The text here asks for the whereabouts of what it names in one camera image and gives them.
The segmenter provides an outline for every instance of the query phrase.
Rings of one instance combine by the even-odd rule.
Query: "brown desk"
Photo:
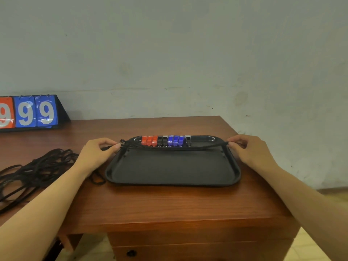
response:
[[[0,134],[0,169],[54,148],[80,152],[93,138],[169,133],[236,135],[219,116],[72,121],[60,130]],[[95,186],[87,180],[59,237],[73,250],[81,234],[107,233],[118,261],[283,260],[299,225],[272,188],[239,164],[241,181],[228,188]],[[0,216],[0,224],[19,209]],[[128,257],[130,250],[137,255]]]

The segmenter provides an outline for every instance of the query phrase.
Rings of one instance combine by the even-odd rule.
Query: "orange number card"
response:
[[[14,128],[15,112],[11,97],[0,97],[0,130],[2,128]]]

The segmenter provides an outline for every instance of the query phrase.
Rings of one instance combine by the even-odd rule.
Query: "person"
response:
[[[229,147],[276,191],[292,215],[332,261],[348,257],[348,212],[281,169],[257,136],[237,135]],[[106,151],[101,145],[112,145]],[[89,140],[76,163],[0,227],[2,261],[42,260],[80,185],[120,149],[107,138]]]

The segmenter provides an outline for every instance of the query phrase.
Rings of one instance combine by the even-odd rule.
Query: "baseboard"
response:
[[[347,192],[348,187],[339,187],[339,188],[320,188],[317,190],[321,194],[335,194],[335,193],[341,193],[341,192]]]

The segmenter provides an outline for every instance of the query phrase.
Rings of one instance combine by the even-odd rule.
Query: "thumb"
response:
[[[120,148],[121,148],[121,144],[116,144],[116,145],[113,145],[112,147],[110,147],[108,150],[106,150],[106,152],[108,153],[108,156],[111,156],[112,154],[119,151]]]
[[[228,142],[228,146],[232,148],[234,151],[237,152],[238,156],[241,157],[242,154],[244,153],[244,149],[241,148],[237,143],[235,142]]]

